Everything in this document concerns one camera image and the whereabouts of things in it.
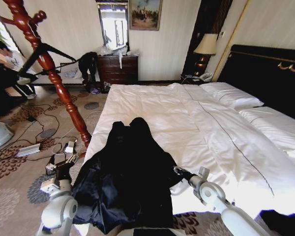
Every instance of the carved wooden pole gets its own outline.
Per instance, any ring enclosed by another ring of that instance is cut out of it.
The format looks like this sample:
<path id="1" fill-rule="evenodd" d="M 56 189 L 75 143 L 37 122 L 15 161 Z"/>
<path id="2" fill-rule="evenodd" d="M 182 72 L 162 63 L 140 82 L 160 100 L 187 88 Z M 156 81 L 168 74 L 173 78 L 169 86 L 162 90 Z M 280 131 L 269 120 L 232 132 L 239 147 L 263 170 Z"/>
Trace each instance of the carved wooden pole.
<path id="1" fill-rule="evenodd" d="M 40 36 L 37 33 L 37 24 L 46 19 L 46 14 L 43 11 L 36 13 L 31 18 L 24 8 L 23 0 L 3 0 L 10 8 L 13 14 L 13 21 L 0 17 L 0 19 L 8 24 L 16 25 L 23 34 L 27 41 L 31 43 L 31 46 L 35 50 L 41 43 Z M 83 118 L 81 117 L 77 107 L 73 104 L 70 94 L 67 89 L 63 86 L 61 77 L 56 73 L 55 63 L 49 53 L 44 53 L 38 58 L 38 62 L 45 70 L 48 71 L 49 80 L 55 85 L 56 92 L 65 104 L 68 113 L 71 116 L 74 126 L 81 134 L 82 141 L 85 146 L 88 147 L 91 135 L 87 131 L 87 127 Z"/>

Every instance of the framed painting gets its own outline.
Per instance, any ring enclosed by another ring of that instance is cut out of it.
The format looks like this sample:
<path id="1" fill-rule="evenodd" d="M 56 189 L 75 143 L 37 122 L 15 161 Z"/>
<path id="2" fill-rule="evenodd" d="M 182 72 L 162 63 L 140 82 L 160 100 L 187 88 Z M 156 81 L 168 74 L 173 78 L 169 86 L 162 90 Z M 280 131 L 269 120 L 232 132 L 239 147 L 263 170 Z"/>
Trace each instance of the framed painting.
<path id="1" fill-rule="evenodd" d="M 162 0 L 129 0 L 131 30 L 159 30 Z"/>

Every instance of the floral carpet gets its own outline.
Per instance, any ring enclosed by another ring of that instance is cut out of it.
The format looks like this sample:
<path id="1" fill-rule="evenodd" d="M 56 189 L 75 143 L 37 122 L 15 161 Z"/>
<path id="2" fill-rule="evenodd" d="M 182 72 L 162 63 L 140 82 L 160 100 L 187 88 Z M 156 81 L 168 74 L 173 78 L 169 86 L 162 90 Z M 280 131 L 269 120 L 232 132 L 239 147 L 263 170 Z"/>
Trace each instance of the floral carpet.
<path id="1" fill-rule="evenodd" d="M 82 88 L 69 88 L 69 91 L 86 122 L 88 131 L 92 133 L 107 95 L 89 94 Z M 29 116 L 35 120 L 28 121 Z M 9 114 L 1 117 L 0 121 L 8 124 L 14 132 L 12 139 L 0 147 L 0 236 L 34 236 L 40 224 L 41 213 L 48 203 L 47 194 L 39 188 L 43 181 L 53 177 L 45 174 L 45 165 L 49 158 L 53 152 L 62 150 L 68 141 L 77 140 L 78 153 L 85 152 L 86 148 L 79 133 L 72 129 L 73 124 L 64 104 L 52 89 L 37 87 L 35 99 L 14 108 Z M 20 148 L 36 143 L 40 143 L 41 152 L 16 157 Z M 62 161 L 63 158 L 63 155 L 57 155 L 56 162 Z M 70 169 L 73 182 L 82 163 L 83 159 L 80 159 Z M 190 235 L 232 235 L 222 223 L 220 216 L 209 212 L 175 215 L 174 227 L 184 229 Z M 116 235 L 120 229 L 121 227 L 117 227 L 108 235 Z M 70 235 L 78 235 L 74 227 Z M 101 235 L 103 234 L 97 228 L 89 228 L 88 236 Z"/>

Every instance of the white pillow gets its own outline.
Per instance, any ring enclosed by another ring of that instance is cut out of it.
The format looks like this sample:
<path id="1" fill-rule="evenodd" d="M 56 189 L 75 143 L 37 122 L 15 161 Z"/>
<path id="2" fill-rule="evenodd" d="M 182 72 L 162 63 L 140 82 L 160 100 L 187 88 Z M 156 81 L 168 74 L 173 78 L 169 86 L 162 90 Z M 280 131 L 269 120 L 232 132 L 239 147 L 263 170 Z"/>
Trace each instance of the white pillow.
<path id="1" fill-rule="evenodd" d="M 208 83 L 200 85 L 200 87 L 224 105 L 230 106 L 237 111 L 245 108 L 259 107 L 264 104 L 258 98 L 227 83 Z"/>
<path id="2" fill-rule="evenodd" d="M 270 107 L 245 109 L 239 113 L 295 163 L 295 119 Z"/>

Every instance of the lamp base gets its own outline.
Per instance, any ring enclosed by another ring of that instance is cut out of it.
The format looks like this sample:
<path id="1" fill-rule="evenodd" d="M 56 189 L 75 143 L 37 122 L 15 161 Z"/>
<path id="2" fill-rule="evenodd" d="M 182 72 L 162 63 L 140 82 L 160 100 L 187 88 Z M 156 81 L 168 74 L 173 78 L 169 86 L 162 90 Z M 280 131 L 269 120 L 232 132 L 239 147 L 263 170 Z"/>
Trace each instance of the lamp base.
<path id="1" fill-rule="evenodd" d="M 195 72 L 194 75 L 200 76 L 203 75 L 207 68 L 208 60 L 211 55 L 201 55 L 199 60 L 195 63 Z"/>

